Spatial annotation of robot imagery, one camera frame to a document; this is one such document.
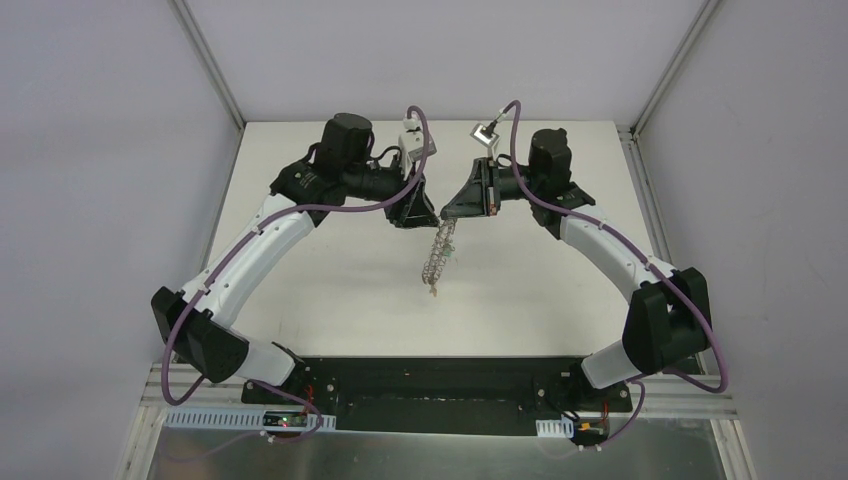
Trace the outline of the metal disc with keyrings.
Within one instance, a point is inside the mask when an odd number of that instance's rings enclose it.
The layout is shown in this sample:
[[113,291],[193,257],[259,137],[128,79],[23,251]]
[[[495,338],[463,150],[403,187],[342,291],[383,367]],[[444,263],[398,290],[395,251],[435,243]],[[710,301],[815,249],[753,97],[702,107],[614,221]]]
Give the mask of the metal disc with keyrings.
[[451,258],[444,255],[444,250],[449,245],[454,247],[453,238],[456,231],[456,225],[456,219],[444,220],[440,224],[431,244],[428,258],[423,265],[421,280],[428,287],[432,296],[437,295],[437,283],[441,278],[442,272],[448,260]]

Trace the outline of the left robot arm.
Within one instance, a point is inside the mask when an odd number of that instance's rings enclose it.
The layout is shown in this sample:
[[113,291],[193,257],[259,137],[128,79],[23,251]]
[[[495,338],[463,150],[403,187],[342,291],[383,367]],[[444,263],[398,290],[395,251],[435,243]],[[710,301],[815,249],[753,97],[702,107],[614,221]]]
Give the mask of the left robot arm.
[[331,213],[381,210],[400,229],[434,228],[439,220],[425,193],[423,168],[436,147],[423,112],[408,109],[387,166],[373,156],[371,121],[337,113],[306,156],[285,166],[236,240],[177,291],[151,300],[164,341],[205,380],[258,380],[281,404],[297,402],[305,378],[294,354],[239,334],[242,307],[279,260]]

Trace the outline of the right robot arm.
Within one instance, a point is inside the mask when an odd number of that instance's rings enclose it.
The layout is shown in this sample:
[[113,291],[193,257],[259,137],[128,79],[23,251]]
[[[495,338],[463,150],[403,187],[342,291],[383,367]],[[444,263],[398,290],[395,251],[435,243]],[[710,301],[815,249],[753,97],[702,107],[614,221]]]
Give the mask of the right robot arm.
[[572,151],[564,129],[541,129],[525,165],[478,158],[468,180],[441,209],[444,220],[494,216],[508,200],[526,200],[538,225],[586,257],[628,303],[622,336],[584,358],[567,384],[569,400],[595,408],[608,388],[659,373],[706,350],[710,327],[705,277],[631,250],[595,200],[571,179]]

